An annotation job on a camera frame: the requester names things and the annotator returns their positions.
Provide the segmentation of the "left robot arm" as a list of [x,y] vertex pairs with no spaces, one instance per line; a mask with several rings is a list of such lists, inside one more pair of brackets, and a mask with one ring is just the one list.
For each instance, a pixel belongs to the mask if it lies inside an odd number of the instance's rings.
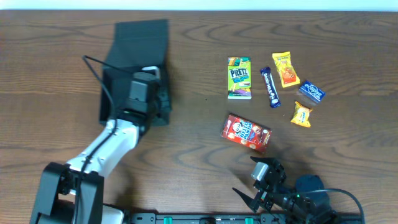
[[49,163],[40,178],[31,223],[128,223],[129,213],[103,202],[104,180],[151,126],[168,122],[167,75],[140,72],[104,75],[109,119],[99,136],[66,164]]

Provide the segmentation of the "blue Dairy Milk bar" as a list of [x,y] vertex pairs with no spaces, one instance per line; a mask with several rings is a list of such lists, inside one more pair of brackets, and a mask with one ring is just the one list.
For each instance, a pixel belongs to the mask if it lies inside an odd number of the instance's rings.
[[270,101],[270,107],[271,108],[279,107],[281,105],[281,102],[274,85],[271,68],[270,67],[262,68],[261,75],[266,85],[266,90]]

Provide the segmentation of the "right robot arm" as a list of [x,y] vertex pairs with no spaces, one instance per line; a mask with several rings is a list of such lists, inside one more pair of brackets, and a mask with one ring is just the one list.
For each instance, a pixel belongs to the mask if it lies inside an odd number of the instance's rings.
[[252,198],[238,189],[233,189],[256,213],[260,208],[270,212],[277,205],[290,222],[334,223],[337,212],[330,206],[330,198],[323,192],[323,183],[318,176],[307,175],[296,185],[285,185],[287,178],[283,165],[275,158],[251,157],[256,166],[251,174],[253,187],[257,190]]

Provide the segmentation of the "green Pretz snack box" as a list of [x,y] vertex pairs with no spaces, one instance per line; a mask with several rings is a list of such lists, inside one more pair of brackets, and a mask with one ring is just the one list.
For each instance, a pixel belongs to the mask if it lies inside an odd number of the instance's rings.
[[251,98],[251,58],[228,57],[228,99]]

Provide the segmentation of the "red Hello Panda box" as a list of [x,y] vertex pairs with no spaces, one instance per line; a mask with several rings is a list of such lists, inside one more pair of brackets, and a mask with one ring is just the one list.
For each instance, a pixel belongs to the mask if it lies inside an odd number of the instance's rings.
[[265,126],[229,114],[221,131],[221,137],[264,153],[269,145],[272,131]]

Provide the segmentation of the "black container box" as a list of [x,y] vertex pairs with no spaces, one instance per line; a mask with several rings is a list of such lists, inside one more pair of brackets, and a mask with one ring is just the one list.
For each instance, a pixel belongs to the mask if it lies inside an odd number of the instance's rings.
[[115,25],[112,46],[102,64],[102,82],[99,121],[105,123],[110,118],[123,120],[123,99],[126,85],[123,77],[127,74],[143,72],[143,67],[160,68],[160,99],[165,124],[135,124],[146,132],[151,126],[165,126],[170,123],[172,110],[169,73],[166,56],[169,42],[169,25],[164,19],[120,22]]

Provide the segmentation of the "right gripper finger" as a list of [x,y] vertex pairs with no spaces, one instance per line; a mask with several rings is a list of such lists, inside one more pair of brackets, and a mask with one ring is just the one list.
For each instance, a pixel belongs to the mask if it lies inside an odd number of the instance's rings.
[[268,158],[268,157],[254,157],[254,156],[251,156],[250,159],[253,160],[256,163],[262,162],[262,163],[265,163],[267,165],[272,165],[273,162],[274,162],[273,158]]
[[244,194],[243,192],[241,192],[240,190],[236,189],[236,188],[232,188],[243,200],[243,202],[249,207],[249,209],[252,212],[257,212],[259,206],[257,205],[257,202],[249,197],[248,195]]

